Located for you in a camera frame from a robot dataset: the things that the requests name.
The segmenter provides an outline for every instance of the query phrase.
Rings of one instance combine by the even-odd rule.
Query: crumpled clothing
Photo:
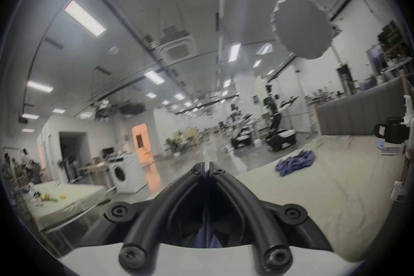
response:
[[[296,156],[289,156],[285,160],[280,160],[274,170],[277,171],[280,176],[286,176],[295,170],[311,166],[314,160],[315,155],[312,150],[301,150]]]

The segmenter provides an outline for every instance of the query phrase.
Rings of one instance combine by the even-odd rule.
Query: white bedsheet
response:
[[[276,160],[238,179],[261,200],[306,208],[334,251],[359,261],[391,209],[391,187],[400,180],[404,163],[398,155],[381,156],[377,140],[322,136],[304,146],[316,156],[310,167],[281,177],[274,171]]]
[[[44,201],[42,206],[35,206],[29,202],[30,197],[25,195],[28,210],[39,231],[57,226],[105,199],[105,186],[65,183],[56,186],[56,183],[51,181],[35,187],[41,193],[49,193],[51,198],[59,199],[61,195],[66,195],[66,199]]]

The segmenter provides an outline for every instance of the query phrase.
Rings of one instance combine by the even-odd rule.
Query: gray headboard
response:
[[[316,106],[320,134],[373,135],[376,123],[404,117],[402,80],[398,77],[353,96]]]

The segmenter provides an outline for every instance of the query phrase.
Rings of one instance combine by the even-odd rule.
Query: gray floor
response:
[[[126,201],[134,203],[147,199],[150,195],[163,190],[168,184],[177,179],[180,175],[189,171],[195,163],[204,161],[206,166],[210,161],[215,162],[220,168],[237,176],[249,170],[266,165],[281,158],[303,146],[314,137],[306,138],[308,134],[297,133],[297,144],[283,149],[279,152],[269,150],[269,147],[262,141],[262,146],[256,148],[253,144],[234,150],[234,157],[225,153],[222,148],[227,140],[221,134],[210,135],[209,141],[182,153],[177,158],[159,160],[143,168],[148,185],[144,186],[135,194],[118,194],[111,196],[111,201]]]

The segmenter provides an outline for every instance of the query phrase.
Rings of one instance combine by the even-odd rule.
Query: doorway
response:
[[[135,150],[141,165],[148,165],[153,162],[151,143],[147,131],[147,125],[140,124],[132,128],[132,138]]]

